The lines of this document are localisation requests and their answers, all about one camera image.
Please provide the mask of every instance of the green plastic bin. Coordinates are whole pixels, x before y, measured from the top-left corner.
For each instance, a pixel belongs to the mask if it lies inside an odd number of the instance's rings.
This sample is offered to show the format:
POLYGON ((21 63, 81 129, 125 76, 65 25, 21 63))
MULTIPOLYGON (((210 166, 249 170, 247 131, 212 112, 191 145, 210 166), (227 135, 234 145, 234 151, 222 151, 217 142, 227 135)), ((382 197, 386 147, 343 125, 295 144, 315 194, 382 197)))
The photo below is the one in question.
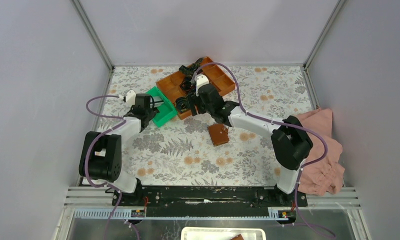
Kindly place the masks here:
POLYGON ((148 90, 147 94, 157 97, 159 96, 164 103, 157 107, 159 112, 153 118, 153 122, 157 127, 163 126, 170 119, 176 116, 176 109, 173 107, 173 104, 164 96, 164 94, 155 86, 152 89, 148 90))

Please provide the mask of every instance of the pink cloth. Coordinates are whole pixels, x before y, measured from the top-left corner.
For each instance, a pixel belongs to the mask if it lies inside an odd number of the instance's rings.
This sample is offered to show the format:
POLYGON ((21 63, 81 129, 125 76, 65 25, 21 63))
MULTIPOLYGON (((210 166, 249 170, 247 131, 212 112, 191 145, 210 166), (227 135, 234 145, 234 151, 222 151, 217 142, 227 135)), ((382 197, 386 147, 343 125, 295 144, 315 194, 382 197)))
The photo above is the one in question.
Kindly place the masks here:
MULTIPOLYGON (((343 148, 339 142, 331 138, 332 110, 317 109, 297 116, 303 127, 317 132, 328 144, 328 154, 321 161, 304 168, 300 178, 298 190, 306 194, 324 195, 326 191, 335 194, 343 185, 344 168, 338 164, 343 148)), ((313 142, 306 162, 313 161, 322 156, 324 148, 322 142, 309 134, 313 142)))

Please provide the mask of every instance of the white tray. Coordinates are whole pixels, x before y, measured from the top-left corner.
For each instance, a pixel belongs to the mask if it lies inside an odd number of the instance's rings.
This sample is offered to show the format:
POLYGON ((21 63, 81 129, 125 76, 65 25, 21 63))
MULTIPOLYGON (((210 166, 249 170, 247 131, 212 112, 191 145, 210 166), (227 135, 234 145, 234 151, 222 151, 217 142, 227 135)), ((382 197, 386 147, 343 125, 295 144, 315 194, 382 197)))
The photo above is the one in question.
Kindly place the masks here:
POLYGON ((241 234, 244 240, 266 240, 259 228, 190 227, 182 229, 181 240, 230 240, 241 234))

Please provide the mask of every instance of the floral pattern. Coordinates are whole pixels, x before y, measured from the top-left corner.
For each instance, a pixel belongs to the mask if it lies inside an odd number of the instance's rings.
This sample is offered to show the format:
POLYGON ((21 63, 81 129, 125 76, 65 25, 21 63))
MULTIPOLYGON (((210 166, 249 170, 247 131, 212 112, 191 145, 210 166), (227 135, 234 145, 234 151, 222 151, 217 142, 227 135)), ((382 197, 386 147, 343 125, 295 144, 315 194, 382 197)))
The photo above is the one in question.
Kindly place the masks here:
MULTIPOLYGON (((252 112, 286 118, 311 110, 311 103, 298 66, 232 66, 239 81, 243 105, 252 112)), ((155 82, 178 70, 177 66, 116 67, 109 93, 144 93, 155 82)), ((224 96, 238 101, 236 91, 224 96)), ((105 101, 103 114, 123 116, 129 109, 115 98, 105 101)), ((101 119, 98 131, 114 124, 101 119)), ((272 186, 279 164, 272 144, 255 133, 229 128, 230 141, 213 146, 207 127, 208 114, 179 120, 176 116, 157 128, 153 122, 129 142, 123 143, 122 170, 145 185, 272 186)))

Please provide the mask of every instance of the brown wooden tray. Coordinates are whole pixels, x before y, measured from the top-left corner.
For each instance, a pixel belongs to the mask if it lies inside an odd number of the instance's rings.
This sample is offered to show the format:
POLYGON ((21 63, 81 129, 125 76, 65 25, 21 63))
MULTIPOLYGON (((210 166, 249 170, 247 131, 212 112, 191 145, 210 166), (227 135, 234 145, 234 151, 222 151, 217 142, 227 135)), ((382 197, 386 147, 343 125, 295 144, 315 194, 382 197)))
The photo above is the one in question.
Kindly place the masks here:
MULTIPOLYGON (((212 62, 213 60, 207 56, 203 59, 200 65, 212 62)), ((205 66, 203 68, 203 74, 209 78, 210 83, 215 86, 219 95, 225 96, 234 91, 234 81, 232 81, 232 79, 230 79, 229 76, 226 75, 218 66, 205 66)), ((179 87, 183 79, 184 75, 180 71, 177 71, 156 82, 158 89, 169 99, 170 102, 172 102, 173 106, 175 106, 175 100, 177 98, 186 97, 186 94, 179 87)), ((179 113, 179 111, 176 112, 181 120, 191 116, 191 111, 189 110, 184 113, 179 113)))

